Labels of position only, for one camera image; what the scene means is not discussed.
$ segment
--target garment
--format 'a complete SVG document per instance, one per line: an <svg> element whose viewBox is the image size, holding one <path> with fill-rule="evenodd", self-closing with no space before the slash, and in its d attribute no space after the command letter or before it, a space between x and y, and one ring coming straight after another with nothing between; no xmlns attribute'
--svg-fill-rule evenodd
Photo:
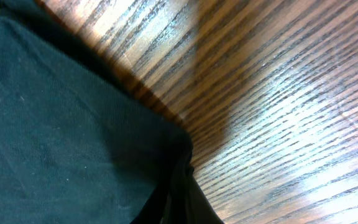
<svg viewBox="0 0 358 224"><path fill-rule="evenodd" d="M0 223L222 223L191 150L31 0L0 2Z"/></svg>

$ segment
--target glossy wood surface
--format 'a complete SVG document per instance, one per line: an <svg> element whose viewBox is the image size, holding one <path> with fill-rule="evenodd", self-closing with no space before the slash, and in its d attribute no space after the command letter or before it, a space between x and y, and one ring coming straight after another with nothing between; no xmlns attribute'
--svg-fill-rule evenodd
<svg viewBox="0 0 358 224"><path fill-rule="evenodd" d="M41 5L191 133L225 223L358 223L358 1Z"/></svg>

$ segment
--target wood grain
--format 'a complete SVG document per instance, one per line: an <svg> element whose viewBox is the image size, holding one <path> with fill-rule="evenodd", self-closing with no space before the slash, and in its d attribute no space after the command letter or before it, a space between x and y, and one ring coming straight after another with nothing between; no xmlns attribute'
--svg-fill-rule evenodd
<svg viewBox="0 0 358 224"><path fill-rule="evenodd" d="M191 133L225 223L358 223L358 1L42 5Z"/></svg>

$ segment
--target striped wood surface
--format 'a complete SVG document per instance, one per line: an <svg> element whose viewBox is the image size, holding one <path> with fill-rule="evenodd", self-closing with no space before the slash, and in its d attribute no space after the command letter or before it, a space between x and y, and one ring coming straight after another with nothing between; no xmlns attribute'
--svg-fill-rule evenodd
<svg viewBox="0 0 358 224"><path fill-rule="evenodd" d="M41 5L191 133L226 223L358 223L358 1Z"/></svg>

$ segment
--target dark green fabric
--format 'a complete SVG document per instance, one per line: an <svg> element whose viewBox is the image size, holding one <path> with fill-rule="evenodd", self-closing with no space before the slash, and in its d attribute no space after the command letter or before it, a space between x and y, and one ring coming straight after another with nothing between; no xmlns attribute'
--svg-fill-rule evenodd
<svg viewBox="0 0 358 224"><path fill-rule="evenodd" d="M0 3L0 223L221 223L191 150L32 1Z"/></svg>

